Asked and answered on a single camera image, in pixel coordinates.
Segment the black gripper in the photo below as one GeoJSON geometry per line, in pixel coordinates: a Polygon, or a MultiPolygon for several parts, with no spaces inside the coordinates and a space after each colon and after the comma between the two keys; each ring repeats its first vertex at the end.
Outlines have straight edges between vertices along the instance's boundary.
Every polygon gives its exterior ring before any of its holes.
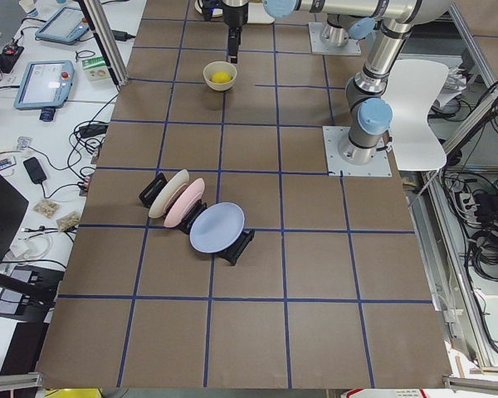
{"type": "Polygon", "coordinates": [[[223,0],[222,18],[228,25],[227,52],[229,62],[238,62],[238,51],[241,45],[241,28],[247,24],[249,12],[248,0],[223,0]]]}

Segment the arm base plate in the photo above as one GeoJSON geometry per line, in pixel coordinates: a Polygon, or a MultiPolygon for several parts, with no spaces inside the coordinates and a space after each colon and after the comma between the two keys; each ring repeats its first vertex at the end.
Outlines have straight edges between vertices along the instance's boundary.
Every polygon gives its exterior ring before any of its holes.
{"type": "Polygon", "coordinates": [[[324,126],[322,128],[328,174],[333,177],[391,177],[388,154],[385,150],[375,151],[365,165],[347,162],[339,154],[339,142],[348,137],[349,127],[324,126]]]}
{"type": "Polygon", "coordinates": [[[360,56],[359,42],[349,37],[343,27],[326,22],[309,23],[311,52],[327,56],[360,56]]]}

